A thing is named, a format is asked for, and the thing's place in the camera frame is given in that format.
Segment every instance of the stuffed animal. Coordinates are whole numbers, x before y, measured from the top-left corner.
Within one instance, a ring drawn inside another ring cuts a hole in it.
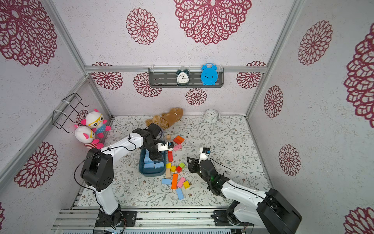
[[[161,116],[155,115],[153,119],[147,119],[145,125],[148,127],[151,123],[154,123],[165,130],[175,124],[175,122],[179,121],[182,116],[182,108],[172,108],[169,113],[163,113]]]
[[[81,124],[86,125],[87,127],[91,128],[96,136],[99,138],[104,137],[105,131],[109,131],[112,129],[110,126],[106,126],[107,120],[104,119],[101,113],[97,109],[94,110],[95,112],[90,112],[87,114],[85,119],[80,121]]]
[[[89,149],[96,148],[101,149],[104,145],[99,143],[99,139],[95,139],[95,133],[86,126],[77,126],[74,125],[77,129],[75,129],[75,137],[78,141],[85,144],[85,146]]]

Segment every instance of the clock face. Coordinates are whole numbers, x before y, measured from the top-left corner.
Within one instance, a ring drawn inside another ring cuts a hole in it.
[[[208,110],[205,114],[210,118],[215,118],[218,115],[217,111],[215,110]]]
[[[179,84],[187,84],[190,81],[190,78],[188,77],[186,72],[180,72],[177,75],[177,83]]]

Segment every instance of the red flower pattern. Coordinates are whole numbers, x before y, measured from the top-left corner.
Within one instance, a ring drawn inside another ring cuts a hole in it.
[[[295,176],[300,170],[299,152],[292,145],[284,145],[279,152],[279,163],[289,176]]]
[[[188,103],[194,106],[203,104],[206,100],[206,92],[200,88],[193,88],[187,91],[186,100]]]
[[[5,219],[4,211],[5,209],[3,209],[3,207],[1,206],[1,202],[0,202],[0,230],[2,229],[3,221]]]
[[[130,11],[126,24],[131,38],[141,45],[153,43],[159,35],[157,22],[147,10],[137,8]]]
[[[246,66],[266,66],[266,63],[261,61],[253,61]],[[240,87],[250,89],[256,87],[260,81],[262,73],[260,72],[240,72],[236,76],[236,82]]]
[[[347,65],[347,101],[353,103],[355,114],[369,120],[374,128],[374,23],[369,34],[355,47],[353,60]]]
[[[265,95],[264,99],[264,110],[269,118],[275,118],[279,115],[283,105],[283,93],[282,90],[273,85]]]
[[[138,93],[145,97],[155,97],[162,91],[161,88],[152,88],[149,86],[148,73],[142,72],[134,77],[134,87]]]
[[[319,21],[308,29],[299,46],[300,62],[310,65],[318,61],[329,47],[331,35],[331,24],[328,21]]]
[[[205,45],[227,40],[245,21],[250,0],[174,0],[175,15],[187,37]]]
[[[111,66],[108,63],[95,63],[93,66]],[[122,86],[123,80],[119,72],[93,72],[91,73],[93,80],[103,88],[119,89]]]
[[[55,56],[57,34],[38,0],[1,0],[0,24],[4,58],[38,67]]]
[[[26,188],[41,186],[53,175],[57,163],[56,150],[48,142],[42,142],[14,177],[14,182]]]
[[[350,210],[345,216],[345,234],[373,234],[374,233],[374,210],[370,207]]]
[[[78,112],[77,117],[75,118],[75,124],[77,124],[78,126],[82,126],[80,122],[82,119],[85,119],[87,115],[87,110],[81,110],[80,112]]]

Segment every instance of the black alarm clock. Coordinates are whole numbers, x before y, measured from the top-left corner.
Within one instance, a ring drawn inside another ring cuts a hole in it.
[[[177,84],[178,85],[188,85],[190,82],[190,77],[188,76],[190,72],[186,70],[177,71]]]

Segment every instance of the gray shelf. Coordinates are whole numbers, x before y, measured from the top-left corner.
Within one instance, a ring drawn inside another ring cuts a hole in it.
[[[201,72],[191,72],[188,76],[190,82],[188,85],[178,85],[177,74],[168,72],[151,72],[149,74],[149,86],[152,88],[220,88],[224,83],[224,69],[218,73],[218,79],[215,85],[203,85],[201,83]]]

